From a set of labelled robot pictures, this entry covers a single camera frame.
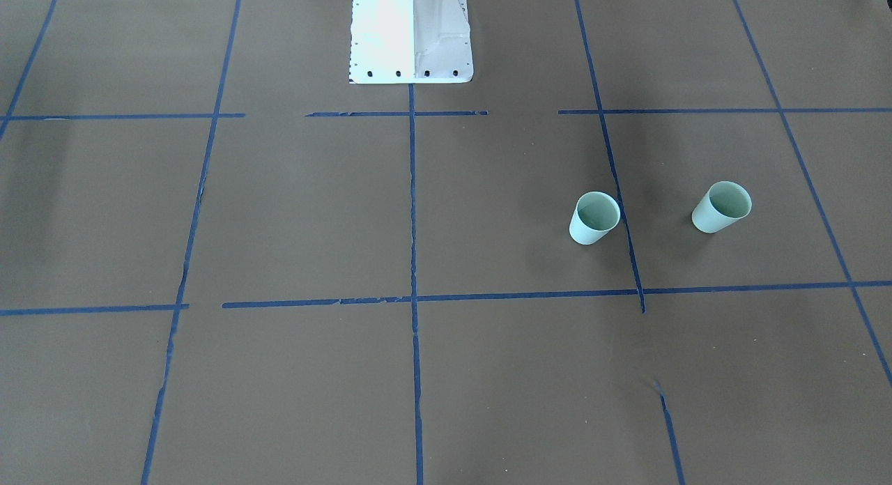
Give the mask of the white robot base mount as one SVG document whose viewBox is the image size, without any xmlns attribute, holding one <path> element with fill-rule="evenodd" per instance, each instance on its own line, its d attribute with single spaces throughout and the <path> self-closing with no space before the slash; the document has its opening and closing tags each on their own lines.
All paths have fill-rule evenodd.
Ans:
<svg viewBox="0 0 892 485">
<path fill-rule="evenodd" d="M 353 0 L 348 81 L 468 83 L 468 0 Z"/>
</svg>

